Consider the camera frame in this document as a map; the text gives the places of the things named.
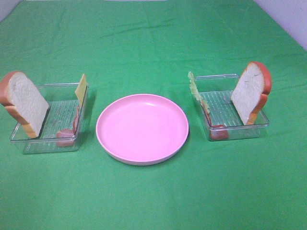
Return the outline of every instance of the clear plastic container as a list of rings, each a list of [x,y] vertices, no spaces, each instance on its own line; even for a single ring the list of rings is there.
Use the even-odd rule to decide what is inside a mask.
[[[239,80],[237,74],[198,76],[195,84],[199,94],[208,103],[209,112],[194,99],[206,136],[210,141],[258,138],[263,136],[269,120],[261,110],[253,125],[243,125],[231,94]]]
[[[37,88],[49,103],[39,137],[30,139],[23,127],[17,123],[10,141],[23,154],[76,151],[80,146],[80,133],[83,132],[83,117],[88,96],[88,85],[82,107],[76,97],[78,83],[45,84]],[[77,125],[72,137],[57,138],[57,132],[63,129],[73,130],[76,118]]]

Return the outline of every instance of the cheese slice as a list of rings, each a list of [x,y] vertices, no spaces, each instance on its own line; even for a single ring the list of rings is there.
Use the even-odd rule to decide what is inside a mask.
[[[86,90],[86,74],[84,73],[81,77],[81,80],[79,82],[77,89],[75,90],[75,94],[80,102],[80,106],[82,106],[83,104],[85,90]]]

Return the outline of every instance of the green surface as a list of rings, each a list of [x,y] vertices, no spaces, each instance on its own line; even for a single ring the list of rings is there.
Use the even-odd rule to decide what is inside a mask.
[[[273,88],[263,138],[209,142],[189,91],[197,75],[265,63]],[[76,152],[22,155],[0,107],[0,229],[307,229],[307,52],[251,0],[23,1],[0,23],[0,75],[90,84],[88,136]],[[185,111],[171,159],[138,167],[95,136],[102,110],[154,93]]]

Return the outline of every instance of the toy bread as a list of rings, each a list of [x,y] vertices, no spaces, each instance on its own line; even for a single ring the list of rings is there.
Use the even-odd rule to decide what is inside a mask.
[[[264,107],[272,88],[272,78],[264,64],[252,61],[242,73],[231,100],[244,125],[252,125]]]
[[[0,103],[29,138],[39,136],[49,104],[23,72],[10,72],[0,81]]]

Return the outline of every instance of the pink plate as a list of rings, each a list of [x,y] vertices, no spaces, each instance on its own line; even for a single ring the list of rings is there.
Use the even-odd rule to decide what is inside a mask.
[[[182,109],[154,94],[118,99],[105,108],[96,124],[102,147],[115,159],[134,165],[169,159],[185,143],[188,133]]]

